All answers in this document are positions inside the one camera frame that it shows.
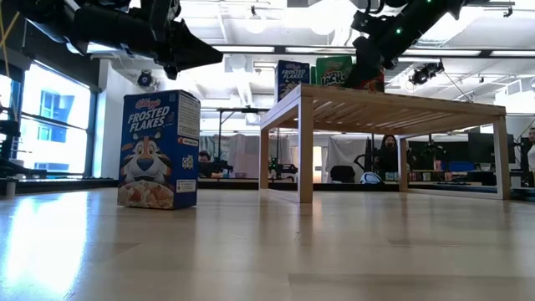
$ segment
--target computer monitor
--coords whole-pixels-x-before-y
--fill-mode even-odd
[[[509,163],[515,163],[514,138],[507,135]],[[494,134],[468,133],[468,149],[472,163],[494,163]]]

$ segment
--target tony the tiger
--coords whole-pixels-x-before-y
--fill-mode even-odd
[[[161,153],[156,144],[161,136],[160,130],[154,137],[139,137],[134,133],[133,138],[137,142],[132,153],[124,158],[120,169],[125,184],[145,180],[168,186],[172,163],[168,156]]]

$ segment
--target cereal box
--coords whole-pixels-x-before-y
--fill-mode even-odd
[[[279,60],[275,68],[276,101],[281,101],[299,84],[310,84],[310,64]]]
[[[316,60],[316,84],[341,86],[353,67],[351,56],[338,56]]]
[[[200,116],[185,91],[125,96],[118,205],[196,205]]]

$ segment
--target dark hair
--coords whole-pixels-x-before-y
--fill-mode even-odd
[[[397,146],[397,145],[398,145],[398,141],[395,139],[395,136],[394,136],[394,135],[384,135],[384,136],[383,136],[383,142],[381,142],[381,148],[386,147],[386,140],[387,140],[389,137],[392,137],[392,139],[394,139],[394,146]]]
[[[205,156],[208,158],[208,160],[211,160],[210,154],[206,150],[201,150],[201,152],[199,152],[199,156]]]

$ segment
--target ceiling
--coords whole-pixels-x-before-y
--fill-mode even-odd
[[[256,17],[251,14],[255,6]],[[347,46],[359,36],[350,29],[357,7],[350,0],[322,0],[310,8],[288,8],[286,0],[181,0],[181,18],[198,38],[209,44]],[[455,21],[446,15],[417,45],[437,48],[535,49],[535,1],[517,0],[513,15],[507,8],[463,8]],[[187,89],[211,107],[273,105],[274,64],[279,59],[308,62],[318,55],[246,54],[245,73],[232,72],[225,62],[183,71],[177,81],[166,79],[161,68],[143,58],[100,55],[132,81],[151,69],[160,89]],[[495,93],[520,78],[535,76],[535,59],[443,59],[446,72],[427,84],[412,87],[407,75],[419,62],[399,63],[385,72],[387,93],[440,99],[470,99],[492,103]]]

